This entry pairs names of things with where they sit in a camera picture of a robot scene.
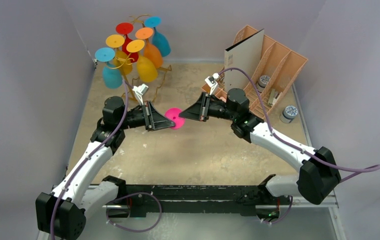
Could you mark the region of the pink wine glass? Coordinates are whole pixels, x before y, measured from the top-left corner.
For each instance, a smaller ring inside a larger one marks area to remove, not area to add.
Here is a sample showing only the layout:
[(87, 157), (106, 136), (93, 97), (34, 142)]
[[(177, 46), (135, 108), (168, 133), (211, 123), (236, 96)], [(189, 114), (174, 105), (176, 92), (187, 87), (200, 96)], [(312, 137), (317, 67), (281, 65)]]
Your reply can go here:
[(185, 118), (179, 116), (181, 112), (182, 110), (177, 107), (172, 107), (166, 111), (165, 116), (175, 123), (175, 126), (171, 127), (171, 129), (177, 130), (184, 126)]

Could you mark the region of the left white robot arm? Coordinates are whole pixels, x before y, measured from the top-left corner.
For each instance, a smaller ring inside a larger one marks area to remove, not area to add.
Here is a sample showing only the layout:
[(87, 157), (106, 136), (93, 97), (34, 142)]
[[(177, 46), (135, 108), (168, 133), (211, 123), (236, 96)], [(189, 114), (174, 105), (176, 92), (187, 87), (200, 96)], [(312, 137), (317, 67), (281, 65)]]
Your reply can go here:
[(124, 141), (126, 129), (145, 127), (147, 131), (156, 131), (175, 126), (150, 101), (131, 110), (127, 109), (127, 103), (119, 96), (105, 100), (102, 118), (76, 166), (50, 193), (42, 192), (37, 197), (37, 227), (52, 239), (78, 239), (86, 221), (103, 205), (130, 204), (139, 195), (128, 192), (125, 180), (110, 175), (96, 188), (89, 189), (100, 169)]

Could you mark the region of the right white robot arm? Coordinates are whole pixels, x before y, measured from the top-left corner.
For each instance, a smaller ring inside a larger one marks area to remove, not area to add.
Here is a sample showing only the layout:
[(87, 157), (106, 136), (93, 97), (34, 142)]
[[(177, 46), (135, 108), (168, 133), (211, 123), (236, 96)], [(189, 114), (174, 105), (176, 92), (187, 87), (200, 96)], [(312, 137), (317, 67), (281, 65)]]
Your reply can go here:
[[(277, 131), (249, 110), (249, 99), (239, 88), (228, 91), (226, 101), (201, 93), (198, 100), (180, 113), (181, 118), (205, 122), (210, 117), (230, 120), (233, 133), (245, 141), (261, 146), (292, 166), (297, 174), (268, 176), (259, 185), (259, 199), (269, 204), (277, 197), (298, 196), (319, 205), (340, 183), (341, 175), (334, 164), (332, 152), (303, 145)], [(325, 161), (322, 164), (314, 158)]]

